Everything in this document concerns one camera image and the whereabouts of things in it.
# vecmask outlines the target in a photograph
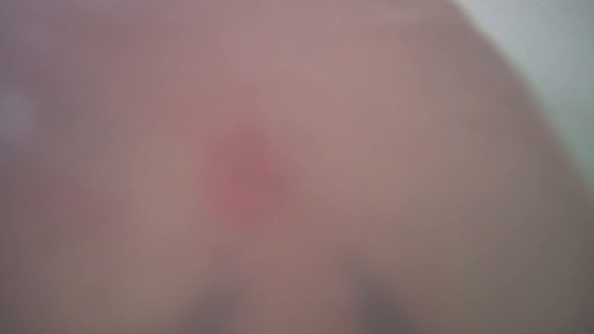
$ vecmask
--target skin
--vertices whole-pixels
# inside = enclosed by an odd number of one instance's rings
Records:
[[[449,0],[0,0],[0,43],[0,332],[594,328],[590,198]]]

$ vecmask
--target red patch on skin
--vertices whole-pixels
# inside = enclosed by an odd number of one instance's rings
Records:
[[[205,197],[217,216],[249,226],[284,208],[286,159],[263,131],[236,130],[215,142],[205,159]]]

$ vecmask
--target human skin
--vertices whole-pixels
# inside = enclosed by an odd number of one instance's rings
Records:
[[[0,332],[594,328],[590,199],[449,0],[0,0],[0,44]]]

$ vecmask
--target white wall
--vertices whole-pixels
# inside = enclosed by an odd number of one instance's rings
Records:
[[[594,0],[458,0],[532,82],[594,193]]]

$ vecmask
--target white background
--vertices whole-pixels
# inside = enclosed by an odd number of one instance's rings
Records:
[[[457,0],[531,81],[594,193],[594,0]]]

